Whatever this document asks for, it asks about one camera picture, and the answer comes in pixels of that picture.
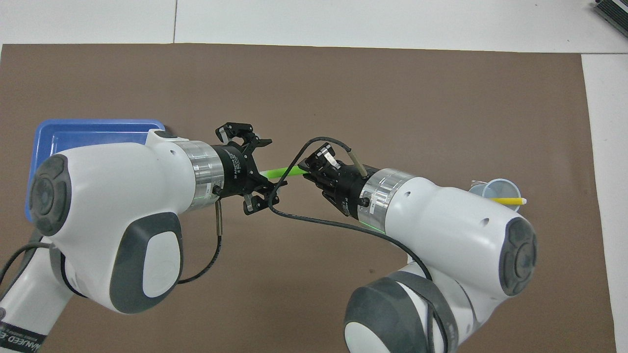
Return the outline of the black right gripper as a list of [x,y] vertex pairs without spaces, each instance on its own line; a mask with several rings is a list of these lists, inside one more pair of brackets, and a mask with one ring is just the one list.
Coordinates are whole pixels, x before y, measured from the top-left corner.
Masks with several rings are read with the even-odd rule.
[[345,216],[357,216],[360,194],[375,168],[365,166],[366,178],[354,165],[341,165],[335,159],[336,152],[330,143],[323,144],[307,157],[307,168],[298,167],[301,176],[314,184],[324,198]]

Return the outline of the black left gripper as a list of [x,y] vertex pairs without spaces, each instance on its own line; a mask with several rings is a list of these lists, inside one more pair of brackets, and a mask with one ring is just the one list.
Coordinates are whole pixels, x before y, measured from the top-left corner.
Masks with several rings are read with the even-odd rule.
[[253,126],[245,123],[225,123],[216,129],[216,136],[225,145],[213,145],[224,172],[224,183],[220,196],[243,195],[243,212],[255,214],[268,208],[268,203],[277,204],[278,195],[271,195],[272,187],[268,180],[259,174],[251,152],[256,148],[267,147],[272,139],[262,139]]

